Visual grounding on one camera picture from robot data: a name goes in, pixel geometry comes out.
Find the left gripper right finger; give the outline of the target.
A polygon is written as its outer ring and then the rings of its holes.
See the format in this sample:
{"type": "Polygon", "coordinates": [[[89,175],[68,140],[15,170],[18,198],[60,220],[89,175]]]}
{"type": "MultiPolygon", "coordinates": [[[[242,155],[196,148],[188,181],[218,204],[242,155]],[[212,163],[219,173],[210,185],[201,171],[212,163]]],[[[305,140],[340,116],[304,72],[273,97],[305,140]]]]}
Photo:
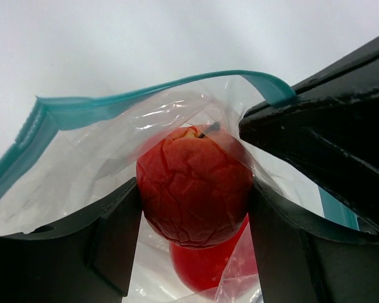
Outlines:
{"type": "Polygon", "coordinates": [[[264,302],[379,302],[379,235],[333,223],[258,179],[249,218],[264,302]]]}

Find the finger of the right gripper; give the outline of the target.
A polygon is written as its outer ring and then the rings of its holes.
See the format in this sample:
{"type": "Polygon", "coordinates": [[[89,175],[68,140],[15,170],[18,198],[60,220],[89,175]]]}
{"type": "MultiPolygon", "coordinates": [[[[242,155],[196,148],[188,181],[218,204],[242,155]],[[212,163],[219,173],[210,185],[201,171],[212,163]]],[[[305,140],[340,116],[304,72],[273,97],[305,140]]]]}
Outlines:
{"type": "Polygon", "coordinates": [[[257,105],[242,140],[291,164],[379,233],[379,37],[295,87],[283,105],[257,105]]]}

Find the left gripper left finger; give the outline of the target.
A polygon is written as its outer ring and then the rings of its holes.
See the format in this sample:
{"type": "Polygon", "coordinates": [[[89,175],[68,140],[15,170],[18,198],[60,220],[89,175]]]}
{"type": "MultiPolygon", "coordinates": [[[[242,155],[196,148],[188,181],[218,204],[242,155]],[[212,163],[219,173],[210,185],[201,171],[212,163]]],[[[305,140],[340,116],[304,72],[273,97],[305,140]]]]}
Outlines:
{"type": "Polygon", "coordinates": [[[121,302],[141,220],[136,179],[29,234],[0,236],[0,302],[121,302]]]}

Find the clear zip top bag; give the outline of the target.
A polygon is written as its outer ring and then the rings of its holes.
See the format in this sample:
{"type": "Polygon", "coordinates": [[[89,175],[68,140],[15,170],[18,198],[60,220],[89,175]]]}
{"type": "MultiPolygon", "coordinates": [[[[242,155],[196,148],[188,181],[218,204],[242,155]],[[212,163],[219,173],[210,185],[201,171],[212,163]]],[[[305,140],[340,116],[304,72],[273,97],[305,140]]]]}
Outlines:
{"type": "MultiPolygon", "coordinates": [[[[295,96],[279,78],[219,71],[110,97],[38,98],[0,159],[0,236],[29,234],[111,194],[134,178],[135,162],[180,126],[219,123],[234,139],[252,105],[295,96]]],[[[141,213],[127,296],[121,302],[261,302],[246,229],[219,285],[188,290],[168,243],[141,213]]]]}

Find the fake red apple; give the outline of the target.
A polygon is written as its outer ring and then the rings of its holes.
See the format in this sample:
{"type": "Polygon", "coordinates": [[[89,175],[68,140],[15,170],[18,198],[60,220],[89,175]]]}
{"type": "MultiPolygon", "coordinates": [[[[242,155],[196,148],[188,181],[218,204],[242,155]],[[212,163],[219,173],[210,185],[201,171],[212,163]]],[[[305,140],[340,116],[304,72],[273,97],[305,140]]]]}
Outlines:
{"type": "Polygon", "coordinates": [[[239,231],[253,185],[245,148],[224,128],[180,127],[136,161],[144,216],[153,231],[192,249],[239,231]]]}

